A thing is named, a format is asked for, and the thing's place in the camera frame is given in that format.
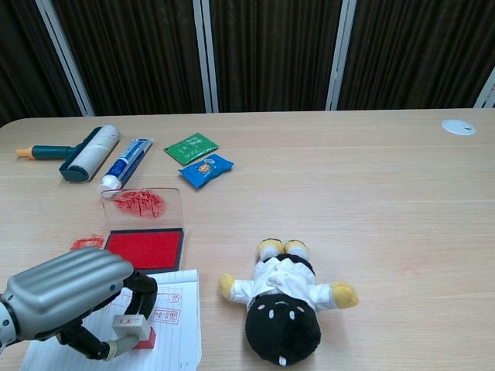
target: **lint roller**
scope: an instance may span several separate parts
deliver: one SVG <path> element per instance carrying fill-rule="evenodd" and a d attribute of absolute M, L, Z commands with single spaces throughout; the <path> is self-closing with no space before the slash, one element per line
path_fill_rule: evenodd
<path fill-rule="evenodd" d="M 112 125 L 95 128 L 76 147 L 33 145 L 18 149 L 19 157 L 33 159 L 65 158 L 60 166 L 60 174 L 68 182 L 90 180 L 121 137 L 120 131 Z"/>

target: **blue snack packet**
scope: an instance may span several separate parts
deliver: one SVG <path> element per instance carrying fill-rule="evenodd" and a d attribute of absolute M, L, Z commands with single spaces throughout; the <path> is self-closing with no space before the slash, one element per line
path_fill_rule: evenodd
<path fill-rule="evenodd" d="M 233 162 L 227 161 L 219 155 L 211 155 L 179 171 L 194 188 L 198 189 L 207 184 L 211 179 L 229 171 L 232 166 L 234 166 Z"/>

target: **doll's black head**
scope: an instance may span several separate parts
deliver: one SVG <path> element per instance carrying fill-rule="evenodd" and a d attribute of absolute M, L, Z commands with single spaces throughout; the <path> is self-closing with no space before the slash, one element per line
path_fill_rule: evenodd
<path fill-rule="evenodd" d="M 285 294 L 258 296 L 247 312 L 246 336 L 262 358 L 290 366 L 313 353 L 321 339 L 315 311 Z"/>

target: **dark curtain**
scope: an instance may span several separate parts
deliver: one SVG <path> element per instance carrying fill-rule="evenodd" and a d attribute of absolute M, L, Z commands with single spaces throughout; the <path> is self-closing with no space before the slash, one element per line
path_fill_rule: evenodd
<path fill-rule="evenodd" d="M 341 0 L 210 0 L 219 109 L 325 109 Z"/>
<path fill-rule="evenodd" d="M 97 115 L 205 111 L 191 1 L 53 5 Z"/>
<path fill-rule="evenodd" d="M 25 117 L 80 116 L 32 0 L 0 0 L 0 127 Z"/>
<path fill-rule="evenodd" d="M 359 0 L 338 107 L 472 107 L 493 66 L 495 1 Z"/>

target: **doll's yellow hand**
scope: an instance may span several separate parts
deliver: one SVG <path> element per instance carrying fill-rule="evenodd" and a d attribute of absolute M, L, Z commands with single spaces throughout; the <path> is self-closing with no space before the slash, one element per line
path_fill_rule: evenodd
<path fill-rule="evenodd" d="M 229 300 L 231 300 L 230 292 L 232 291 L 232 286 L 234 286 L 234 281 L 234 276 L 228 273 L 222 274 L 218 280 L 220 293 Z"/>
<path fill-rule="evenodd" d="M 354 288 L 345 282 L 333 282 L 332 295 L 335 304 L 340 309 L 353 307 L 359 302 Z"/>

